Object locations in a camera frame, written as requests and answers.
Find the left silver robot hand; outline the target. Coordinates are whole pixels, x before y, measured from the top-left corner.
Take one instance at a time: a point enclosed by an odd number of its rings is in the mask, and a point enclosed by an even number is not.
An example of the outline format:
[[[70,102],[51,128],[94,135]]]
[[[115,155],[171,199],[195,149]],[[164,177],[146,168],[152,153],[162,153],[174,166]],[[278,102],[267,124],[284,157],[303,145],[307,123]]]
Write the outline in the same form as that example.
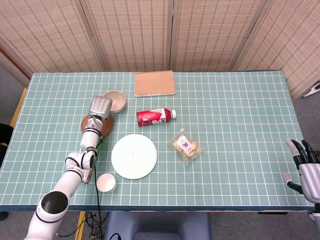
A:
[[[103,121],[109,117],[112,103],[111,98],[95,95],[92,98],[88,114]]]

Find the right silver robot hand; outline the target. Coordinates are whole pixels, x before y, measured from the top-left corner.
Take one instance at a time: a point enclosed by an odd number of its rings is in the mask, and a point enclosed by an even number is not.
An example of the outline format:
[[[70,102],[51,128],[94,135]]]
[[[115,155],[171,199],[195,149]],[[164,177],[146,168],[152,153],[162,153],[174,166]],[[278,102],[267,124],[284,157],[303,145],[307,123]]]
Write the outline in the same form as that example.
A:
[[[287,138],[285,143],[289,147],[296,165],[300,184],[294,183],[289,174],[282,172],[284,183],[291,189],[303,194],[313,204],[320,203],[320,152],[315,151],[311,145],[302,140],[301,143]]]

